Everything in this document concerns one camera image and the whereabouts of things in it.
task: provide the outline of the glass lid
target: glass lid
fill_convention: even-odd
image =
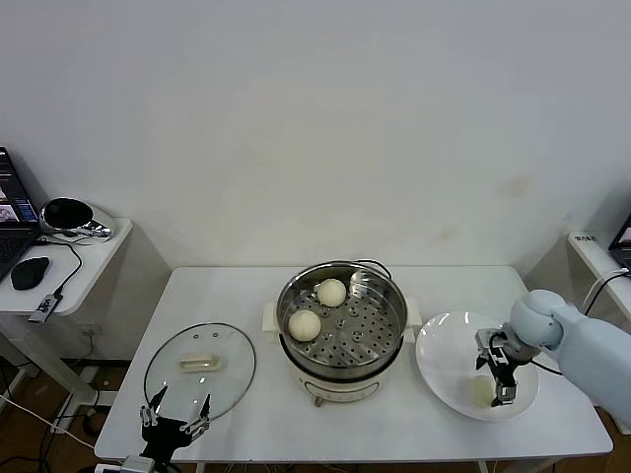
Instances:
[[[145,373],[147,403],[166,386],[157,414],[190,422],[210,394],[210,419],[230,411],[254,377],[254,347],[238,328],[225,323],[193,325],[168,340]]]

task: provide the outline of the headphones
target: headphones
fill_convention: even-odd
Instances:
[[[116,232],[116,221],[104,211],[80,200],[59,197],[43,206],[39,226],[45,234],[93,237],[107,241]]]

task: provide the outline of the power cord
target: power cord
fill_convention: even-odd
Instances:
[[[76,362],[72,363],[70,365],[70,367],[76,367],[77,365],[79,365],[81,362],[83,362],[86,358],[88,358],[90,355],[92,355],[95,351],[95,333],[94,331],[90,330],[87,332],[82,332],[84,335],[86,335],[89,339],[90,339],[90,350],[88,351],[88,353],[86,353],[83,357],[78,358]]]
[[[44,422],[45,424],[48,424],[49,426],[53,427],[56,431],[60,431],[64,434],[66,434],[67,436],[70,436],[72,439],[74,439],[75,441],[77,441],[78,443],[80,443],[81,445],[85,445],[86,447],[94,450],[94,446],[90,445],[89,443],[87,443],[86,441],[82,441],[81,439],[75,437],[73,434],[69,433],[68,431],[66,431],[65,429],[61,429],[59,426],[55,426],[54,424],[51,424],[50,422],[46,421],[41,415],[36,414],[35,412],[27,409],[26,407],[21,406],[20,404],[18,404],[15,401],[12,401],[11,399],[5,397],[3,394],[0,394],[0,397],[2,399],[4,399],[5,401],[7,401],[9,404],[17,407],[18,409],[23,410],[24,412],[26,412],[27,414],[31,414],[33,417],[40,419],[42,422]]]
[[[65,402],[65,399],[61,399],[61,401],[59,401],[59,404],[57,404],[57,406],[55,407],[55,410],[54,410],[55,413],[59,411],[59,409],[61,408],[64,402]],[[66,412],[67,407],[68,406],[64,407],[63,411],[61,411],[60,417],[63,417],[64,413]],[[48,445],[44,448],[44,445],[46,443],[46,437],[48,436],[50,436],[48,439]],[[45,471],[43,470],[43,466],[47,465],[48,463],[47,457],[48,457],[48,453],[50,452],[50,449],[52,448],[52,443],[54,442],[54,439],[55,439],[55,433],[51,434],[49,432],[49,428],[46,427],[43,431],[43,436],[41,437],[41,441],[39,442],[39,450],[38,450],[39,467],[35,473],[45,473]]]
[[[553,370],[552,368],[549,368],[545,365],[542,365],[541,363],[536,362],[535,360],[530,360],[530,362],[535,365],[536,367],[540,367],[542,370],[546,370],[547,372],[551,372],[552,374],[557,374],[559,376],[562,376],[563,373],[562,372],[558,372],[557,370]]]
[[[95,400],[95,403],[90,408],[90,410],[86,414],[83,415],[84,417],[83,417],[83,420],[81,421],[81,428],[83,429],[83,432],[86,433],[86,435],[90,437],[94,437],[95,439],[101,433],[101,429],[94,428],[92,424],[90,423],[90,421],[95,416],[95,414],[99,413],[99,414],[107,415],[107,413],[110,410],[110,408],[107,406],[99,405],[100,396],[101,396],[101,392],[97,391],[97,399]]]
[[[614,269],[613,271],[609,271],[607,273],[604,273],[602,276],[600,276],[599,278],[597,278],[594,283],[592,284],[592,286],[590,287],[590,290],[588,291],[587,295],[585,296],[585,298],[583,299],[583,303],[581,304],[581,310],[585,310],[585,306],[587,305],[588,301],[590,300],[590,297],[592,295],[592,293],[594,292],[594,289],[604,280],[606,279],[608,276],[612,275],[612,274],[626,274],[629,272],[629,268],[620,268],[620,269]]]
[[[86,420],[89,419],[89,417],[92,417],[94,414],[96,414],[97,411],[95,409],[99,409],[97,404],[99,404],[100,397],[101,397],[101,391],[99,389],[97,389],[97,398],[95,399],[95,403],[91,407],[90,411],[88,411],[88,413],[86,413],[86,414],[74,414],[74,415],[70,415],[70,416],[65,416],[63,414],[65,412],[65,409],[67,408],[67,406],[66,406],[66,408],[64,408],[64,410],[61,412],[62,415],[61,416],[57,416],[57,417],[55,417],[53,419],[57,420],[57,419],[83,417],[84,419],[83,419],[83,422],[82,422],[82,428],[83,428],[84,432],[87,435],[91,435],[91,432],[94,432],[94,430],[91,430],[91,431],[86,430]],[[62,399],[61,402],[57,405],[57,407],[55,408],[55,412],[57,412],[61,408],[61,405],[63,404],[63,402],[65,402],[65,399]],[[48,428],[46,428],[46,430],[44,431],[43,437],[41,439],[41,443],[39,444],[40,468],[41,468],[42,464],[43,465],[47,465],[48,453],[50,452],[50,449],[52,448],[52,443],[54,442],[54,440],[56,438],[56,434],[55,433],[50,435],[50,438],[48,440],[48,445],[46,446],[46,450],[44,451],[43,456],[42,456],[41,449],[42,449],[43,444],[45,442],[46,435],[48,435]],[[99,436],[99,433],[96,433],[92,437],[98,437],[98,436]],[[36,473],[45,473],[45,472],[43,472],[43,470],[41,472],[39,470],[37,470]]]
[[[60,296],[61,292],[63,291],[63,287],[65,286],[65,284],[70,281],[70,279],[77,274],[77,271],[79,271],[81,269],[81,267],[83,266],[83,259],[81,259],[81,256],[79,256],[79,253],[77,253],[77,251],[75,251],[75,248],[72,246],[72,244],[70,243],[59,243],[57,241],[50,241],[47,239],[36,239],[33,242],[33,246],[44,246],[47,244],[56,244],[57,246],[66,246],[68,248],[70,248],[70,251],[72,251],[72,254],[75,255],[75,257],[77,258],[77,261],[79,261],[79,264],[77,265],[77,267],[68,275],[68,277],[66,279],[63,280],[63,282],[59,285],[59,287],[57,289],[55,289],[54,291],[54,295],[55,296]]]
[[[348,473],[344,468],[338,468],[336,466],[329,465],[328,463],[321,463],[320,465],[330,471],[335,471],[337,473]]]
[[[181,473],[181,470],[179,469],[179,467],[177,465],[173,465],[171,462],[167,463],[167,468],[171,468],[176,473]]]
[[[592,307],[594,306],[594,303],[596,302],[596,299],[598,299],[598,296],[600,296],[600,293],[606,287],[606,285],[609,284],[610,281],[613,281],[614,279],[617,279],[617,278],[621,278],[623,276],[629,277],[629,275],[630,275],[629,272],[622,273],[622,274],[616,274],[615,276],[611,276],[609,279],[605,280],[604,283],[602,283],[602,286],[600,286],[598,288],[598,290],[596,291],[596,294],[594,295],[594,298],[592,299],[592,302],[590,303],[590,305],[588,305],[587,310],[585,312],[583,312],[583,313],[585,315],[590,313],[590,310],[592,310]]]
[[[5,460],[0,461],[0,468],[2,468],[4,465],[11,463],[12,461],[15,460],[22,460],[22,461],[36,461],[39,462],[39,458],[29,458],[27,456],[21,456],[21,455],[16,455],[16,456],[11,456]],[[50,471],[50,466],[46,463],[46,469],[49,472]]]
[[[0,365],[2,365],[4,368],[21,368],[21,367],[26,367],[28,365],[34,365],[35,363],[33,362],[26,362],[26,363],[20,363],[19,365],[13,365],[11,363],[2,363],[0,362]]]

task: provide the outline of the laptop screen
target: laptop screen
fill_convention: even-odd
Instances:
[[[11,164],[9,153],[0,147],[0,228],[36,224],[37,213]]]

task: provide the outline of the stainless steel pot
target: stainless steel pot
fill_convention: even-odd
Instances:
[[[317,300],[316,286],[330,278],[340,280],[347,289],[346,301],[338,307],[326,307]],[[305,308],[315,312],[322,324],[311,342],[295,340],[288,329],[290,316]],[[329,261],[301,271],[285,285],[276,319],[281,345],[294,365],[326,381],[357,382],[394,361],[407,323],[407,307],[381,263]]]

